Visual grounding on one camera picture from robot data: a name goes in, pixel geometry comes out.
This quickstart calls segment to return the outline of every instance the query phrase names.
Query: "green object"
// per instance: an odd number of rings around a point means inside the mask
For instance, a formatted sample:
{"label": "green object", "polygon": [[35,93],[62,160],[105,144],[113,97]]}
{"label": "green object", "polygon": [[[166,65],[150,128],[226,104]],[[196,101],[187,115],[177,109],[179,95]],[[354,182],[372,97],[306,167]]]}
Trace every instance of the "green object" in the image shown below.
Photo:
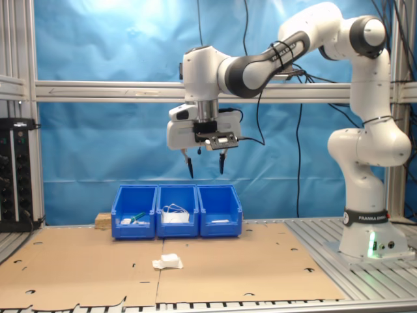
{"label": "green object", "polygon": [[136,215],[136,216],[133,216],[131,219],[130,219],[130,222],[131,223],[133,223],[135,220],[139,220],[141,217],[143,217],[143,216],[145,216],[145,212],[142,212],[142,213],[139,213],[138,215]]}
{"label": "green object", "polygon": [[367,250],[367,256],[370,258],[373,256],[373,246],[375,244],[375,232],[371,232],[371,235],[369,236],[369,246],[368,246],[368,250]]}

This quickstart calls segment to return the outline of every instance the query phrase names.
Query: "white tissue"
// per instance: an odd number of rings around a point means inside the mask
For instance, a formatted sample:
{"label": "white tissue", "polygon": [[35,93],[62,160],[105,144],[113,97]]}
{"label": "white tissue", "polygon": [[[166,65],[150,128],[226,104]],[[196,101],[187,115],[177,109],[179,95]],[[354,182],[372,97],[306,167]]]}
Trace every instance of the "white tissue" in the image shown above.
{"label": "white tissue", "polygon": [[228,223],[230,222],[229,220],[212,220],[212,223]]}
{"label": "white tissue", "polygon": [[172,203],[162,208],[163,223],[189,223],[190,214],[183,207]]}
{"label": "white tissue", "polygon": [[181,259],[175,253],[162,254],[160,260],[152,261],[152,265],[155,269],[182,269]]}
{"label": "white tissue", "polygon": [[121,225],[129,225],[129,224],[130,224],[130,222],[131,222],[130,218],[124,218],[124,219],[120,222],[120,224],[121,224]]}
{"label": "white tissue", "polygon": [[189,223],[190,214],[188,212],[164,212],[162,211],[163,223]]}

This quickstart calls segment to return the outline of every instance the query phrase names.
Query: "blue plastic bin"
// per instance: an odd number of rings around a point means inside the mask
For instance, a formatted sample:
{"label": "blue plastic bin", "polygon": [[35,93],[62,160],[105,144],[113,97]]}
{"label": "blue plastic bin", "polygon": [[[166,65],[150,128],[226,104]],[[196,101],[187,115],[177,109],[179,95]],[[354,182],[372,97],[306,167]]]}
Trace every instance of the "blue plastic bin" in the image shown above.
{"label": "blue plastic bin", "polygon": [[233,185],[197,186],[202,237],[237,237],[242,233],[242,205]]}
{"label": "blue plastic bin", "polygon": [[[121,185],[111,208],[111,235],[116,239],[146,239],[155,237],[155,207],[157,185]],[[120,224],[141,212],[139,221],[149,224]]]}
{"label": "blue plastic bin", "polygon": [[[175,203],[190,214],[189,223],[162,223],[162,209]],[[160,238],[197,237],[199,209],[195,185],[160,185],[156,206],[156,234]]]}

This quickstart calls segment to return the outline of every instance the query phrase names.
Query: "franka emika robot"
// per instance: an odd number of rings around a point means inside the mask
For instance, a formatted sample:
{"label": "franka emika robot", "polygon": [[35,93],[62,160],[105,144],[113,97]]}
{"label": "franka emika robot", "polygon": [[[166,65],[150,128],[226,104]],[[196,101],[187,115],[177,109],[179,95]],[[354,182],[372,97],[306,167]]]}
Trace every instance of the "franka emika robot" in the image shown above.
{"label": "franka emika robot", "polygon": [[240,112],[218,109],[219,93],[253,98],[273,75],[315,49],[330,60],[352,64],[350,108],[363,128],[333,132],[330,155],[346,183],[345,224],[339,253],[358,261],[413,258],[403,233],[388,220],[384,185],[370,166],[400,166],[411,152],[410,140],[398,129],[390,111],[390,57],[385,31],[374,16],[344,20],[333,3],[320,3],[295,14],[278,32],[278,41],[259,55],[230,57],[212,46],[191,49],[182,71],[185,104],[169,111],[167,145],[180,149],[192,174],[186,150],[221,150],[220,171],[227,149],[242,139]]}

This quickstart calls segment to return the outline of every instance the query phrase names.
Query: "cardboard sheet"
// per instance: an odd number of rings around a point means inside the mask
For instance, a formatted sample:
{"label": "cardboard sheet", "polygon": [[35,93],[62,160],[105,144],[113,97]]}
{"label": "cardboard sheet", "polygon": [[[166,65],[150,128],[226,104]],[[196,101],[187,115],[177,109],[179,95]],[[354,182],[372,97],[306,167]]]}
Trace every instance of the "cardboard sheet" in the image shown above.
{"label": "cardboard sheet", "polygon": [[165,240],[169,253],[184,268],[161,271],[157,303],[343,298],[283,224],[245,225],[238,239]]}
{"label": "cardboard sheet", "polygon": [[[235,239],[162,243],[114,241],[110,230],[92,228],[42,230],[0,266],[0,308],[343,298],[283,224],[246,225]],[[169,253],[183,269],[152,267]]]}
{"label": "cardboard sheet", "polygon": [[0,308],[154,305],[161,251],[162,241],[114,241],[110,230],[43,230],[0,266]]}

